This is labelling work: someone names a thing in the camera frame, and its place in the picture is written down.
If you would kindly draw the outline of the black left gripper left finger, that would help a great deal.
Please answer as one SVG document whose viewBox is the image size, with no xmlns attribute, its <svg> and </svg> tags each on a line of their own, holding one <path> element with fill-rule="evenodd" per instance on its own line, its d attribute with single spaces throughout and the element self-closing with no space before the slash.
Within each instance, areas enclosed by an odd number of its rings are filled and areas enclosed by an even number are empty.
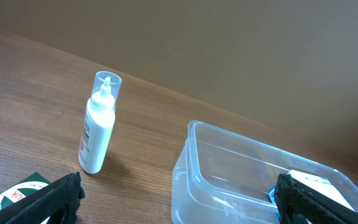
<svg viewBox="0 0 358 224">
<path fill-rule="evenodd" d="M 55 219 L 52 223 L 46 224 L 76 223 L 80 202 L 85 198 L 80 173 L 67 174 L 50 183 L 53 190 L 47 193 L 46 201 L 42 204 L 42 207 L 46 208 Z"/>
</svg>

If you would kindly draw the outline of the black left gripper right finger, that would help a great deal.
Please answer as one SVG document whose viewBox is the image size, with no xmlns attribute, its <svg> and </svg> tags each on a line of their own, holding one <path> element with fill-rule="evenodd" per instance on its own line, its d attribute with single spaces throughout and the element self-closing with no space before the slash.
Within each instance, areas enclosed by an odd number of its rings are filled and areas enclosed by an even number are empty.
<svg viewBox="0 0 358 224">
<path fill-rule="evenodd" d="M 358 224 L 358 213 L 289 174 L 280 174 L 275 201 L 281 224 Z"/>
</svg>

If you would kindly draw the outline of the blue lozenge box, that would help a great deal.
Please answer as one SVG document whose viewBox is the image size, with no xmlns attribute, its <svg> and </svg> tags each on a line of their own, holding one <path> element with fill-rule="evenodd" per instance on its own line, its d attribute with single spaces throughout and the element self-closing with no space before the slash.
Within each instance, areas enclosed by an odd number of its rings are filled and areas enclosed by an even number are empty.
<svg viewBox="0 0 358 224">
<path fill-rule="evenodd" d="M 276 189 L 276 185 L 274 185 L 274 186 L 268 191 L 268 196 L 269 196 L 271 202 L 272 202 L 274 205 L 277 205 L 276 199 L 275 199 L 275 189 Z"/>
</svg>

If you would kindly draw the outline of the white Hansaplast plaster box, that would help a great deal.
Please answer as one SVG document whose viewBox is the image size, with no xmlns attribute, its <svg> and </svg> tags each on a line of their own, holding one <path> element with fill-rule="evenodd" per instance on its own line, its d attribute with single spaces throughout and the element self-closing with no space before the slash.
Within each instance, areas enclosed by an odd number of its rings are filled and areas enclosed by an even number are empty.
<svg viewBox="0 0 358 224">
<path fill-rule="evenodd" d="M 347 200 L 342 196 L 335 186 L 327 178 L 317 175 L 307 174 L 297 170 L 290 170 L 288 172 L 294 179 L 314 189 L 315 191 L 323 194 L 326 197 L 334 200 L 335 202 L 354 210 Z"/>
</svg>

